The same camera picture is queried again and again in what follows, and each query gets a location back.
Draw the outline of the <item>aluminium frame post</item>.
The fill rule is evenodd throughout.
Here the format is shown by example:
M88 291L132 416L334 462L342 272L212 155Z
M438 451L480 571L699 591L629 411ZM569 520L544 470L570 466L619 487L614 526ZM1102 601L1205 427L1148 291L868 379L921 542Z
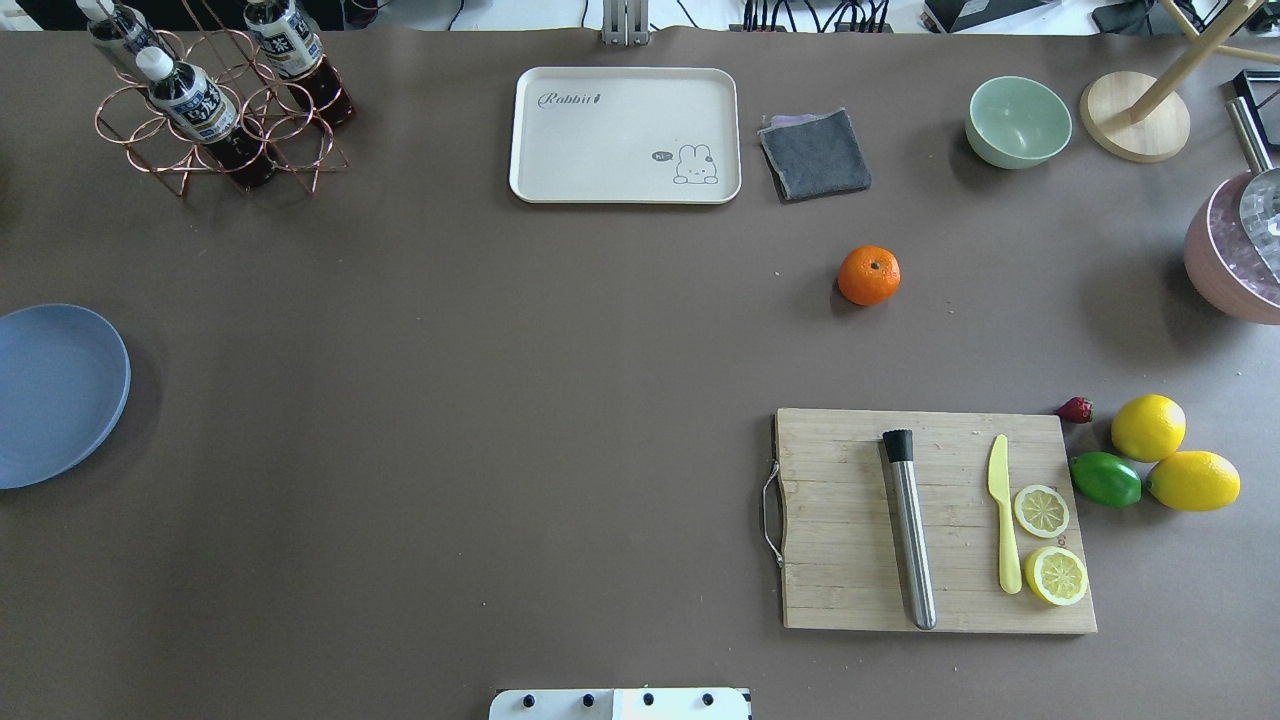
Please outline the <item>aluminium frame post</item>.
M612 47L650 42L648 0L602 1L602 42Z

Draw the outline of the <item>yellow lemon outer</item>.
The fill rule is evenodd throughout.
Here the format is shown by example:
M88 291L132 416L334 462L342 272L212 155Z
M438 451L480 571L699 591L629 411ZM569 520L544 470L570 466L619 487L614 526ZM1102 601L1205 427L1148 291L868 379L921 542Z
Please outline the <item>yellow lemon outer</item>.
M1235 466L1210 451L1179 451L1157 462L1147 477L1152 496L1166 507L1204 512L1234 503L1242 492Z

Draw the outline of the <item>tea bottle lower middle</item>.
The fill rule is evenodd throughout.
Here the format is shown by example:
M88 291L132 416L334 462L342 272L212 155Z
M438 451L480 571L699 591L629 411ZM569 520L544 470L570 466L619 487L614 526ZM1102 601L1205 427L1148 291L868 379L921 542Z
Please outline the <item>tea bottle lower middle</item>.
M323 42L296 1L248 1L247 31L294 104L330 127L355 115L355 105Z

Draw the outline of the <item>lemon slice thin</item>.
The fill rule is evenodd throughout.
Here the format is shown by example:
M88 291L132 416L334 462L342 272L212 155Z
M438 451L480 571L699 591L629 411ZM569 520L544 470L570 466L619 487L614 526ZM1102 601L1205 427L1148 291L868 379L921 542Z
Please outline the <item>lemon slice thin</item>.
M1065 497L1042 484L1027 486L1015 495L1012 516L1025 532L1042 539L1059 538L1071 519Z

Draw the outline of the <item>orange mandarin fruit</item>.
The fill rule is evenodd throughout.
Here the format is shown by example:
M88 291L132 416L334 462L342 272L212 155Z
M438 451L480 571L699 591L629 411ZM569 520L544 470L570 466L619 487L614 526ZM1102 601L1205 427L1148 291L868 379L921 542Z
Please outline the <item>orange mandarin fruit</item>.
M873 306L891 299L901 283L901 266L887 249L863 245L841 263L836 284L851 304Z

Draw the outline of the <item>green lime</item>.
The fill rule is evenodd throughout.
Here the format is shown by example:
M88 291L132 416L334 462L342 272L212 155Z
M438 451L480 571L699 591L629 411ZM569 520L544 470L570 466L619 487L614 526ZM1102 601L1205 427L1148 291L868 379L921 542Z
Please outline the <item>green lime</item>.
M1142 498L1139 474L1117 455L1103 451L1080 454L1070 459L1069 473L1075 488L1097 503L1123 509Z

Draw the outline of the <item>blue round plate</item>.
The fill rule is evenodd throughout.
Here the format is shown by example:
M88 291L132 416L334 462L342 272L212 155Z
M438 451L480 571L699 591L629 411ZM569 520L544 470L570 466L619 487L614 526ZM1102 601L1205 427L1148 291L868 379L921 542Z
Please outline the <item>blue round plate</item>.
M1 319L1 487L54 478L88 457L118 423L131 359L116 328L72 304Z

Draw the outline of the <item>cream rabbit tray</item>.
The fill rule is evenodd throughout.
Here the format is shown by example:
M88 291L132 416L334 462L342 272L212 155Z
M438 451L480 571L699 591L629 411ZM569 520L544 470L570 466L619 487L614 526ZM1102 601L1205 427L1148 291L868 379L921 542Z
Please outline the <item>cream rabbit tray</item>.
M508 184L525 202L723 204L742 183L737 86L705 67L534 67Z

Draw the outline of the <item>tea bottle top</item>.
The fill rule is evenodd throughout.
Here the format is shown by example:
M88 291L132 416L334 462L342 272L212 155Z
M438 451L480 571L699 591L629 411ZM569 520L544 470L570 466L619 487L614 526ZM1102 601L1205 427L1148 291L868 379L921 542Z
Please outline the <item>tea bottle top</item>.
M273 150L244 128L238 106L202 68L155 46L140 50L134 64L147 81L150 104L238 186L256 188L271 179Z

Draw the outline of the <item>red strawberry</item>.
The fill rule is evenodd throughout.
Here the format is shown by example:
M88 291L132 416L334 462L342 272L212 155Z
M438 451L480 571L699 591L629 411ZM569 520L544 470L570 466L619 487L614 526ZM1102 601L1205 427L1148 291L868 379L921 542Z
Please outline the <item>red strawberry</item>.
M1059 406L1055 415L1069 424L1087 424L1093 420L1094 405L1083 396L1075 396Z

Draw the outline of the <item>yellow plastic knife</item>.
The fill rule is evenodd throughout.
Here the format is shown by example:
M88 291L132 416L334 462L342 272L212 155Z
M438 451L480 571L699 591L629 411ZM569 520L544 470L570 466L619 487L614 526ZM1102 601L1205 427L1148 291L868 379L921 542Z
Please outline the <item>yellow plastic knife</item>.
M1021 592L1023 579L1014 533L1006 434L997 434L992 441L987 462L987 489L997 512L998 585L1006 594L1018 594Z

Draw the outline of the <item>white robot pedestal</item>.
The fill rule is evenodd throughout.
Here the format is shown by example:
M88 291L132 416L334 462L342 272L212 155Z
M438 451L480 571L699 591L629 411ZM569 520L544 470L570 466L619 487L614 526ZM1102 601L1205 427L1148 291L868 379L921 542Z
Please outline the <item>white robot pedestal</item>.
M750 691L732 687L509 689L489 719L750 719Z

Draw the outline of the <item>bamboo cutting board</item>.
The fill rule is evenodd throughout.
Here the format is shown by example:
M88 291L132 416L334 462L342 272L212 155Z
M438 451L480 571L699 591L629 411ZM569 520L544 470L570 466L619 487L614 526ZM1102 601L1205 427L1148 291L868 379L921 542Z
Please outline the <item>bamboo cutting board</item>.
M782 407L774 414L781 597L791 629L914 632L896 500L882 441L914 434L937 632L1083 635L1092 598L1056 607L998 584L998 510L987 489L996 436L1012 491L1056 489L1075 507L1056 416Z

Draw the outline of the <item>pink bowl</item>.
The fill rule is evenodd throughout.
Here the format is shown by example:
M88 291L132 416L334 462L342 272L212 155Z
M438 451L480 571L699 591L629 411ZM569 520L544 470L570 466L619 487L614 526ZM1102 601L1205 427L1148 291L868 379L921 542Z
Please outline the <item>pink bowl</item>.
M1262 325L1279 323L1277 281L1244 232L1238 204L1252 178L1224 181L1190 222L1183 260L1197 292L1217 310Z

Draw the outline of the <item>tea bottle lower outer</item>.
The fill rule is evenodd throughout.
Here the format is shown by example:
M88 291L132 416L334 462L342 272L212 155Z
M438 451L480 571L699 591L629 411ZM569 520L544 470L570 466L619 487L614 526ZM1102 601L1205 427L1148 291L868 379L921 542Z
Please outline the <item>tea bottle lower outer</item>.
M114 1L79 0L76 3L87 20L93 45L122 74L134 76L137 55L147 47L159 47L170 59L175 54L146 17L132 6Z

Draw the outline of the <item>tea bottle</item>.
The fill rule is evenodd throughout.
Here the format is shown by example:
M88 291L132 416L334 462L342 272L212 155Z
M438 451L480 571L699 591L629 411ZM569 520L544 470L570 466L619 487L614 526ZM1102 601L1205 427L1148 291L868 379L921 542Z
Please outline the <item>tea bottle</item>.
M147 81L150 104L238 186L256 188L271 179L273 150L244 128L238 106L202 68L155 46L140 50L134 64Z
M147 47L159 47L170 59L175 54L146 17L132 6L114 1L79 0L76 3L87 20L93 45L122 74L134 76L137 55Z
M248 1L247 31L294 104L330 127L355 115L355 105L323 42L296 1Z

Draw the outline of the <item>lemon half thick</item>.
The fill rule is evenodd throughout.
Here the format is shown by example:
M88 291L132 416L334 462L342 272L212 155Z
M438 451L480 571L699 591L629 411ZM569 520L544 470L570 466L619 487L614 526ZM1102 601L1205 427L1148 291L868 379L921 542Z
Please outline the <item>lemon half thick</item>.
M1062 547L1042 547L1023 564L1027 585L1046 603L1065 607L1084 598L1089 578L1084 561Z

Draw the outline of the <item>green ceramic bowl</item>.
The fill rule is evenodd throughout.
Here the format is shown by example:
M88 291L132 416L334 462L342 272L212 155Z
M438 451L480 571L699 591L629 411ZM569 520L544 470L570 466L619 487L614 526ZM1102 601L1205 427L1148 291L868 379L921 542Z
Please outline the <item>green ceramic bowl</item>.
M1073 136L1073 119L1051 88L1025 77L1001 76L973 92L965 135L986 163L1020 170L1061 152Z

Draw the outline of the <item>steel ice scoop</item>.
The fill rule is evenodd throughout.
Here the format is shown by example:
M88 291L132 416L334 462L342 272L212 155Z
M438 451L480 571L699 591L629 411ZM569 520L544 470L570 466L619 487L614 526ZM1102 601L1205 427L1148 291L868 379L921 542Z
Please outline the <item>steel ice scoop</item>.
M1228 114L1252 172L1238 205L1239 219L1262 263L1279 281L1279 170L1270 159L1247 99L1233 97Z

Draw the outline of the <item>grey folded cloth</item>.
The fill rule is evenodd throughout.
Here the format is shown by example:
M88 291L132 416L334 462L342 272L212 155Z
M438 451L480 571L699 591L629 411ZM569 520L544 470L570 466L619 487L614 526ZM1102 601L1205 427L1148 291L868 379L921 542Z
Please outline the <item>grey folded cloth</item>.
M773 115L756 136L787 202L872 186L846 108L822 115Z

